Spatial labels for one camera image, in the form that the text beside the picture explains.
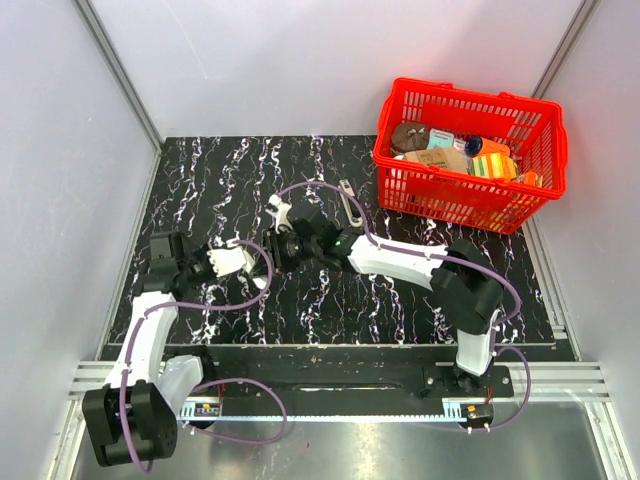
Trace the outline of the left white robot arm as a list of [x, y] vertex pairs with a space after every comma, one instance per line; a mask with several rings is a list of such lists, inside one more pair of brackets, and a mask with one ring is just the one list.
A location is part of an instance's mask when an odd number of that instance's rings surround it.
[[136, 464], [149, 471], [173, 455], [177, 416], [187, 397], [206, 395], [215, 369], [194, 355], [162, 360], [178, 301], [215, 277], [206, 247], [193, 248], [179, 232], [149, 240], [146, 273], [134, 286], [131, 321], [120, 354], [104, 384], [85, 393], [82, 413], [95, 458], [102, 467]]

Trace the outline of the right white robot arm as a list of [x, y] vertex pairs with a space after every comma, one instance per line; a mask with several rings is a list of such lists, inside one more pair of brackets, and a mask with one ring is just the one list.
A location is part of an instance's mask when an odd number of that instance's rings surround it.
[[362, 227], [340, 227], [316, 205], [286, 205], [262, 235], [274, 269], [291, 273], [308, 260], [336, 272], [383, 275], [426, 288], [457, 331], [456, 387], [476, 396], [491, 382], [492, 323], [504, 287], [475, 246], [458, 240], [426, 246], [366, 235]]

